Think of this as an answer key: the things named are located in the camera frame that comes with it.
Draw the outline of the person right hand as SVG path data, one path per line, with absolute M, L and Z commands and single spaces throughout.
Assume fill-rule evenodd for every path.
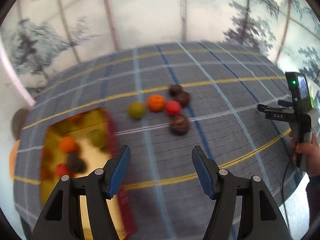
M 304 154 L 307 156 L 308 171 L 307 174 L 310 177 L 316 177 L 320 175 L 320 155 L 319 155 L 319 143 L 317 136 L 312 133 L 311 142 L 303 142 L 295 147 L 295 140 L 293 138 L 293 132 L 289 132 L 291 137 L 290 146 L 292 149 L 292 160 L 296 161 L 297 154 Z

